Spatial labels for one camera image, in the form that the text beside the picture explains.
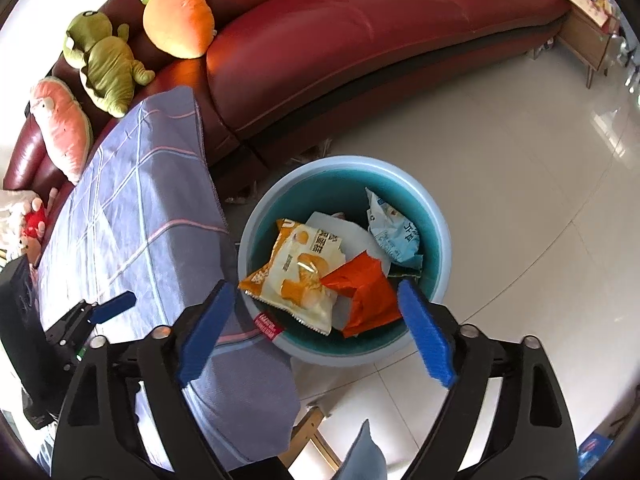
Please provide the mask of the orange red snack wrapper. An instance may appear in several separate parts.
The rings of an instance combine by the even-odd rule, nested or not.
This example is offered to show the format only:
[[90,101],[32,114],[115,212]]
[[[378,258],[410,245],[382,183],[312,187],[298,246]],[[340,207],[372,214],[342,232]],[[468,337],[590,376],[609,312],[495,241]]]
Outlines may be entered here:
[[326,274],[321,284],[350,300],[345,338],[401,319],[397,294],[382,270],[382,262],[362,252],[336,270]]

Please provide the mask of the yellow white snack bag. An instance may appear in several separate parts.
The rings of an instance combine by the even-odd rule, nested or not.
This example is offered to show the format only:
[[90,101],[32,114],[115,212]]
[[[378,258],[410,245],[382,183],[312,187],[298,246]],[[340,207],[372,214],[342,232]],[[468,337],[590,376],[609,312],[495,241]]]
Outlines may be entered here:
[[337,293],[321,279],[346,263],[341,239],[290,219],[277,221],[279,234],[269,261],[239,289],[264,304],[288,312],[300,324],[324,336],[332,330]]

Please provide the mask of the light blue snack wrapper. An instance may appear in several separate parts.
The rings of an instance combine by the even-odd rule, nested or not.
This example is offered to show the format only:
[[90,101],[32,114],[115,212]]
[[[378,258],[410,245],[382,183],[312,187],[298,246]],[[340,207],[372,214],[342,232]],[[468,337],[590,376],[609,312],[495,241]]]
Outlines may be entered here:
[[420,271],[423,266],[420,234],[416,226],[391,204],[366,188],[368,230],[392,263]]

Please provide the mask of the white paper napkin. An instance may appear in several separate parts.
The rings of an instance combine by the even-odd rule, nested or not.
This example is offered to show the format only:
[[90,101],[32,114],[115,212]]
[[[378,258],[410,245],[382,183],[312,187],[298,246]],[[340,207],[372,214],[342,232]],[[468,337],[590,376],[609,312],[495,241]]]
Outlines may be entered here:
[[[341,239],[341,251],[346,261],[366,252],[370,257],[381,261],[382,271],[385,276],[390,273],[390,257],[378,246],[374,237],[361,226],[339,216],[330,216],[323,212],[315,211],[306,221],[307,226],[334,234]],[[336,330],[342,330],[349,320],[352,300],[338,295],[332,310],[332,326]]]

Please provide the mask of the brown bear plush red outfit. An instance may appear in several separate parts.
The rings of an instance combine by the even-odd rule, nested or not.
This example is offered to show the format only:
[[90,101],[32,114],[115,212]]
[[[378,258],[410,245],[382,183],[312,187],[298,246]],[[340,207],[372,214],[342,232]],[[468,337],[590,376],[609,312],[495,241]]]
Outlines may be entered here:
[[58,189],[51,188],[47,203],[36,196],[25,203],[22,215],[20,242],[21,254],[25,255],[31,266],[36,266],[42,251],[42,241],[49,221],[49,214],[58,196]]

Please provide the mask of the plaid purple tablecloth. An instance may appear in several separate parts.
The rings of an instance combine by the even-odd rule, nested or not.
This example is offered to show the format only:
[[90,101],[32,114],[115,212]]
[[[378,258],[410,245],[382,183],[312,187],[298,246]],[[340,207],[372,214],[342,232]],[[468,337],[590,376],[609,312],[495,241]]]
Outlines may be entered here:
[[[37,278],[44,326],[79,301],[133,292],[134,307],[98,328],[111,342],[170,325],[218,282],[236,283],[236,248],[190,87],[149,96],[107,133],[54,222]],[[288,448],[299,398],[290,360],[244,304],[220,316],[224,329],[184,396],[221,463],[234,469]]]

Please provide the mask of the person's blue jeans leg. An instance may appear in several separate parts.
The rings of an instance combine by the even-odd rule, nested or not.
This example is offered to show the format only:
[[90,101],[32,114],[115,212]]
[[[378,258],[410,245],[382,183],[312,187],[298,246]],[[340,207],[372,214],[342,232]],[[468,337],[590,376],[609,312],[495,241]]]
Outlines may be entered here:
[[371,437],[366,419],[333,480],[386,480],[387,466],[381,449]]

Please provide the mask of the pink watermelon plush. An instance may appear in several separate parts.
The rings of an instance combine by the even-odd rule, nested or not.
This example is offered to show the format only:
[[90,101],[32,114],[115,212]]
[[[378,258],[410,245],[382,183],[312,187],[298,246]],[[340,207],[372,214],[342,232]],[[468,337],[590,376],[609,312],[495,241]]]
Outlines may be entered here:
[[78,185],[93,141],[89,118],[67,84],[44,77],[32,88],[29,111],[40,128],[47,154],[67,180]]

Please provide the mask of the wooden table leg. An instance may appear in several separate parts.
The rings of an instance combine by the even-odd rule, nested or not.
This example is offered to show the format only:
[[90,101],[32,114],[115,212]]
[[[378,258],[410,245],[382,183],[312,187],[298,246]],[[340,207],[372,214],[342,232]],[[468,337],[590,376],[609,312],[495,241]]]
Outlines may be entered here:
[[302,454],[308,443],[311,443],[322,457],[322,460],[333,470],[338,471],[342,466],[341,459],[336,455],[320,432],[320,425],[326,419],[326,414],[318,405],[307,408],[305,415],[292,429],[288,450],[279,455],[280,462],[290,468]]

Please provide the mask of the green dinosaur plush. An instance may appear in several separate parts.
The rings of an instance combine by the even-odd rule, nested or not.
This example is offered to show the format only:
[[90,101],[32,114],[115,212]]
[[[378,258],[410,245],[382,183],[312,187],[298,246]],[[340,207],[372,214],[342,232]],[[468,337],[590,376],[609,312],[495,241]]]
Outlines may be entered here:
[[65,61],[78,70],[93,104],[115,118],[128,113],[136,86],[147,86],[155,78],[134,57],[128,39],[127,24],[114,30],[104,13],[86,11],[67,26],[63,44]]

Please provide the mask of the orange carrot plush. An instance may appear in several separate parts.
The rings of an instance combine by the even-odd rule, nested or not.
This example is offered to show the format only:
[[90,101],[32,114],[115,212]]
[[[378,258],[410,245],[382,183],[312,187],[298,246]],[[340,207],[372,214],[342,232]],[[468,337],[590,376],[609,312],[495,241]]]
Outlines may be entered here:
[[216,36],[206,0],[146,0],[143,28],[157,49],[174,58],[200,58]]

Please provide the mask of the wooden side table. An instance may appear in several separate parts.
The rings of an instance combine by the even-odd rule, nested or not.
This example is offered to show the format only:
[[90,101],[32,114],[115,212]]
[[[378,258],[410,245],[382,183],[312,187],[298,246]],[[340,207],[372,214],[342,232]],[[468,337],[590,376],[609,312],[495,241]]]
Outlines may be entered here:
[[567,0],[570,13],[558,35],[586,66],[586,88],[590,89],[596,73],[608,74],[603,63],[611,41],[620,31],[620,12],[610,0]]

